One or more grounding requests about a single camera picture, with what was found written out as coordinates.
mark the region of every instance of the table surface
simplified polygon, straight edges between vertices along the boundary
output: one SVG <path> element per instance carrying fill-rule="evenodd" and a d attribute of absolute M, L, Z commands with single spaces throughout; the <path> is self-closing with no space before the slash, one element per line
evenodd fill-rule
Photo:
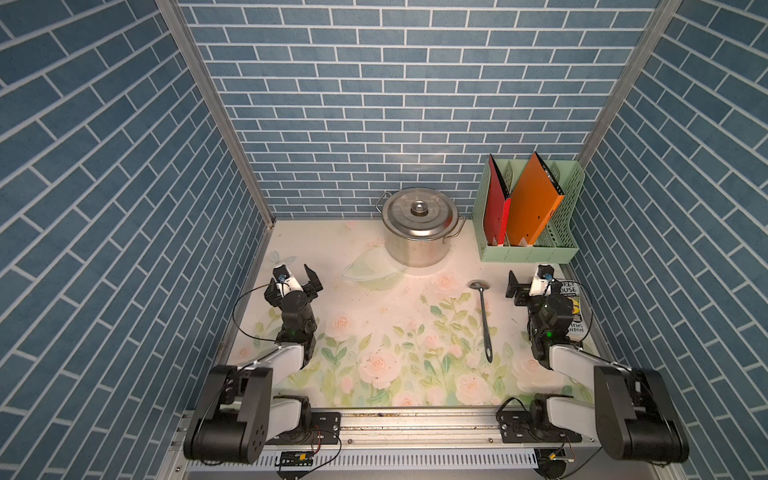
<path fill-rule="evenodd" d="M 318 323 L 314 356 L 273 393 L 308 396 L 317 408 L 498 405 L 509 396 L 529 403 L 535 393 L 592 403 L 588 389 L 533 359 L 526 309 L 505 298 L 509 270 L 528 282 L 535 264 L 481 262 L 471 222 L 451 239 L 444 260 L 419 269 L 392 260 L 381 220 L 277 222 L 255 285 L 268 283 L 281 263 L 305 283 L 306 264 L 324 289 L 311 304 Z M 467 287 L 475 279 L 491 285 L 485 292 L 490 363 L 479 293 Z M 280 311 L 262 290 L 247 302 L 243 330 L 275 338 Z M 270 346 L 238 333 L 229 363 L 257 358 Z M 589 339 L 585 348 L 595 351 Z"/>

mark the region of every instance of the blue brick wall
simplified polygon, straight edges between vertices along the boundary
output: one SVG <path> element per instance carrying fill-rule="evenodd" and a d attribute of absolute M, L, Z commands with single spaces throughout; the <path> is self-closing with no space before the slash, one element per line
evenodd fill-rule
<path fill-rule="evenodd" d="M 658 368 L 691 478 L 768 466 L 768 2 L 684 0 L 588 167 L 574 265 Z"/>
<path fill-rule="evenodd" d="M 182 1 L 278 218 L 467 213 L 488 154 L 574 158 L 656 3 Z"/>
<path fill-rule="evenodd" d="M 145 478 L 263 222 L 152 0 L 0 3 L 0 478 Z"/>

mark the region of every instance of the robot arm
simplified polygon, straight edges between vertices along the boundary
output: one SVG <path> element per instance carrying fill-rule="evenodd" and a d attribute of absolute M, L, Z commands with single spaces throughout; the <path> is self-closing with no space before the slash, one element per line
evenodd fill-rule
<path fill-rule="evenodd" d="M 589 388 L 594 406 L 569 396 L 538 394 L 531 410 L 551 425 L 599 439 L 616 460 L 684 462 L 688 440 L 659 372 L 585 352 L 581 342 L 569 337 L 573 303 L 555 288 L 553 275 L 551 266 L 540 265 L 529 289 L 510 272 L 508 296 L 528 306 L 534 358 Z"/>
<path fill-rule="evenodd" d="M 301 345 L 282 345 L 243 366 L 213 367 L 184 438 L 184 456 L 253 463 L 267 439 L 299 428 L 303 402 L 273 399 L 272 387 L 300 370 L 303 359 Z"/>
<path fill-rule="evenodd" d="M 217 365 L 208 373 L 184 437 L 190 460 L 253 463 L 268 439 L 311 429 L 306 397 L 272 397 L 272 388 L 301 370 L 312 358 L 317 322 L 310 302 L 323 289 L 306 265 L 309 277 L 300 285 L 285 265 L 273 270 L 264 293 L 283 313 L 275 346 L 258 360 L 237 366 Z"/>

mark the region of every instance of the wire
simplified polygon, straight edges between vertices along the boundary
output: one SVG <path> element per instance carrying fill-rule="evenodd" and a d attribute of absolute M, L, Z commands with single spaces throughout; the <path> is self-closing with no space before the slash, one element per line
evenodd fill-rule
<path fill-rule="evenodd" d="M 568 477 L 570 477 L 571 475 L 573 475 L 574 473 L 576 473 L 576 472 L 578 472 L 579 470 L 581 470 L 581 469 L 582 469 L 582 468 L 583 468 L 583 467 L 584 467 L 586 464 L 588 464 L 588 463 L 589 463 L 589 461 L 590 461 L 590 460 L 592 460 L 592 459 L 594 458 L 594 456 L 595 456 L 595 455 L 597 455 L 597 454 L 600 452 L 600 450 L 602 450 L 602 449 L 603 449 L 603 447 L 600 447 L 599 449 L 595 450 L 595 451 L 594 451 L 594 453 L 593 453 L 592 455 L 590 455 L 590 456 L 589 456 L 589 458 L 587 458 L 587 461 L 586 461 L 586 462 L 584 462 L 584 463 L 582 463 L 581 465 L 579 465 L 579 466 L 578 466 L 578 467 L 577 467 L 577 468 L 576 468 L 576 469 L 575 469 L 573 472 L 571 472 L 571 473 L 569 473 L 569 474 L 567 474 L 567 475 L 563 475 L 563 476 L 561 476 L 561 477 L 558 477 L 558 480 L 563 480 L 564 478 L 568 478 Z"/>
<path fill-rule="evenodd" d="M 592 323 L 594 323 L 594 310 L 592 309 L 591 300 L 592 295 L 588 293 L 588 288 L 582 282 L 577 282 L 576 280 L 557 280 L 557 283 L 574 283 L 580 285 L 581 288 L 584 289 L 584 296 L 587 297 L 587 304 L 589 304 L 589 325 L 587 325 L 587 332 L 584 334 L 584 338 L 586 339 L 589 336 L 590 330 L 592 330 Z"/>
<path fill-rule="evenodd" d="M 331 432 L 330 430 L 322 430 L 322 429 L 318 428 L 317 425 L 315 425 L 315 428 L 317 429 L 317 443 L 318 443 L 318 447 L 317 447 L 317 450 L 315 451 L 315 453 L 320 451 L 319 444 L 323 441 L 323 439 L 320 438 L 320 432 L 330 433 L 331 435 L 335 436 L 336 440 L 339 442 L 339 449 L 336 451 L 336 454 L 333 456 L 333 458 L 331 458 L 330 460 L 327 460 L 327 461 L 321 463 L 320 465 L 312 468 L 311 470 L 309 470 L 304 475 L 301 475 L 302 478 L 307 476 L 307 475 L 309 475 L 310 473 L 314 472 L 318 468 L 322 468 L 322 467 L 328 465 L 329 463 L 333 462 L 334 460 L 339 458 L 339 454 L 341 453 L 341 438 L 339 438 L 339 434 L 337 434 L 335 432 Z M 280 474 L 280 472 L 282 470 L 283 470 L 283 463 L 280 462 L 280 463 L 277 464 L 277 473 L 278 473 L 278 475 Z"/>
<path fill-rule="evenodd" d="M 320 451 L 320 446 L 323 444 L 323 439 L 320 438 L 320 427 L 315 425 L 315 428 L 317 429 L 317 450 L 315 450 L 315 455 L 317 455 L 317 452 Z"/>
<path fill-rule="evenodd" d="M 339 437 L 339 434 L 338 434 L 338 433 L 335 433 L 335 432 L 331 432 L 330 430 L 321 430 L 321 429 L 317 429 L 317 430 L 318 430 L 318 432 L 325 432 L 325 433 L 330 433 L 331 435 L 335 436 L 335 437 L 336 437 L 336 440 L 338 440 L 338 441 L 339 441 L 339 450 L 337 450 L 337 451 L 336 451 L 336 454 L 333 456 L 333 458 L 332 458 L 332 459 L 330 459 L 330 460 L 327 460 L 327 461 L 325 461 L 325 462 L 321 463 L 320 465 L 316 466 L 316 467 L 315 467 L 315 468 L 313 468 L 312 470 L 309 470 L 309 471 L 308 471 L 306 474 L 304 474 L 305 476 L 306 476 L 306 475 L 308 475 L 308 474 L 310 474 L 310 473 L 312 473 L 312 472 L 314 472 L 314 471 L 315 471 L 315 470 L 317 470 L 318 468 L 324 467 L 324 466 L 328 465 L 329 463 L 333 462 L 334 460 L 336 460 L 337 458 L 339 458 L 339 454 L 341 453 L 341 438 Z"/>
<path fill-rule="evenodd" d="M 285 282 L 280 282 L 280 281 L 278 281 L 278 283 L 280 283 L 281 285 L 285 285 L 285 286 L 288 286 L 288 284 L 287 284 L 287 283 L 285 283 Z M 237 322 L 235 321 L 235 309 L 237 308 L 237 304 L 240 302 L 240 300 L 241 300 L 241 299 L 243 299 L 243 297 L 244 297 L 244 296 L 246 296 L 246 295 L 248 295 L 249 293 L 251 293 L 251 292 L 254 292 L 254 291 L 258 290 L 259 288 L 264 288 L 265 286 L 269 286 L 269 284 L 268 284 L 268 283 L 266 283 L 266 284 L 264 284 L 264 285 L 259 285 L 259 286 L 257 286 L 256 288 L 252 288 L 252 289 L 248 290 L 247 292 L 245 292 L 244 294 L 242 294 L 242 295 L 238 296 L 238 297 L 237 297 L 237 300 L 235 300 L 235 304 L 234 304 L 234 305 L 232 305 L 232 315 L 230 316 L 230 318 L 231 318 L 231 320 L 232 320 L 232 323 L 233 323 L 233 324 L 234 324 L 234 325 L 237 327 L 237 329 L 240 331 L 240 333 L 242 333 L 243 335 L 247 336 L 248 338 L 251 338 L 251 339 L 254 339 L 254 340 L 263 340 L 263 341 L 265 341 L 265 342 L 275 342 L 275 343 L 276 343 L 276 342 L 277 342 L 277 340 L 276 340 L 276 339 L 263 339 L 263 338 L 261 338 L 261 337 L 259 337 L 259 336 L 253 336 L 253 335 L 251 335 L 251 334 L 249 334 L 249 333 L 245 333 L 245 332 L 243 331 L 243 329 L 241 329 L 241 328 L 240 328 L 240 325 L 238 325 L 238 324 L 237 324 Z M 280 295 L 283 295 L 283 296 L 285 296 L 285 293 L 284 293 L 284 292 L 285 292 L 285 290 L 283 290 L 283 288 L 282 288 L 282 287 L 280 287 Z"/>
<path fill-rule="evenodd" d="M 523 412 L 527 412 L 527 411 L 528 411 L 528 409 L 526 409 L 526 408 L 525 408 L 525 404 L 524 404 L 524 403 L 523 403 L 523 402 L 522 402 L 522 401 L 521 401 L 521 400 L 520 400 L 518 397 L 515 397 L 515 396 L 511 396 L 511 397 L 509 397 L 508 399 L 506 399 L 506 400 L 504 401 L 504 403 L 502 403 L 502 405 L 501 405 L 501 406 L 499 406 L 499 407 L 498 407 L 498 410 L 496 410 L 496 422 L 502 422 L 502 417 L 501 417 L 501 415 L 502 415 L 502 410 L 504 410 L 504 408 L 505 408 L 507 405 L 509 405 L 509 403 L 510 403 L 512 400 L 515 400 L 517 403 L 519 403 L 519 404 L 520 404 L 520 406 L 523 408 Z"/>

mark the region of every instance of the spoon handle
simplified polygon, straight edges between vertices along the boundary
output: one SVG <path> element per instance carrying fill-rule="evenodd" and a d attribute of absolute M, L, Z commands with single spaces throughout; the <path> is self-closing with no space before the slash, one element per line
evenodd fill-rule
<path fill-rule="evenodd" d="M 480 308 L 482 310 L 482 340 L 485 346 L 485 358 L 488 363 L 493 362 L 493 347 L 491 346 L 491 333 L 488 331 L 488 318 L 485 316 L 485 298 L 480 289 Z"/>

